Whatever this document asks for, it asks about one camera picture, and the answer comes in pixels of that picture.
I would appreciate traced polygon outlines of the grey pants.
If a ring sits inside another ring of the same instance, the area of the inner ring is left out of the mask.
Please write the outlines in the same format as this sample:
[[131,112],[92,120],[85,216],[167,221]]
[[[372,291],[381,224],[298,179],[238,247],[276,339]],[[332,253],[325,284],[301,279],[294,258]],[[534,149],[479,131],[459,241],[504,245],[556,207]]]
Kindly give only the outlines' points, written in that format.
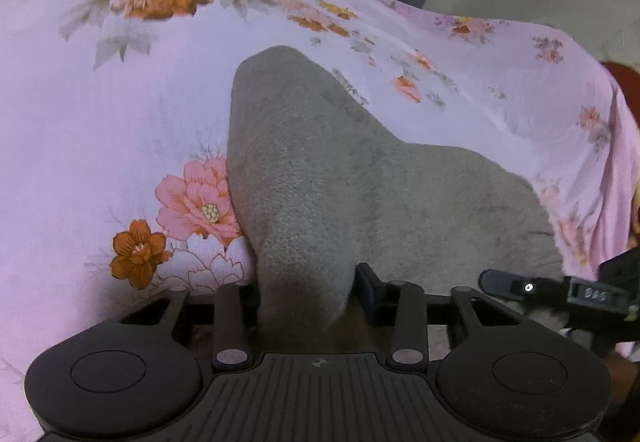
[[407,143],[299,51],[243,61],[231,91],[228,184],[256,256],[258,327],[284,350],[374,347],[349,294],[359,263],[430,294],[498,269],[562,274],[532,186],[461,147]]

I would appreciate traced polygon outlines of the brown wooden headboard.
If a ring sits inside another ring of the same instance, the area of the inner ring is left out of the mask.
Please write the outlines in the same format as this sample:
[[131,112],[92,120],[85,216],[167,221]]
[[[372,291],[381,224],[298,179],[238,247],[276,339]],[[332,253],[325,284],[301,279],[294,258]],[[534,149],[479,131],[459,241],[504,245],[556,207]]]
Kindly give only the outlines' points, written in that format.
[[640,125],[640,74],[623,63],[615,61],[604,61],[602,65],[615,78],[617,84],[622,88],[627,106],[637,125]]

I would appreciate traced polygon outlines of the pink floral bed sheet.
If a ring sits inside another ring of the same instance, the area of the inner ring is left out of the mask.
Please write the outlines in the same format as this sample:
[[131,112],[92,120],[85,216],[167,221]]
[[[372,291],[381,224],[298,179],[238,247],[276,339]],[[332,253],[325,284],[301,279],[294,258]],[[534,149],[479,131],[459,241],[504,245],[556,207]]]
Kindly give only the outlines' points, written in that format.
[[257,282],[234,212],[234,75],[299,51],[401,141],[524,178],[561,277],[639,234],[639,130],[615,78],[556,28],[394,0],[1,0],[1,436],[52,344],[165,289]]

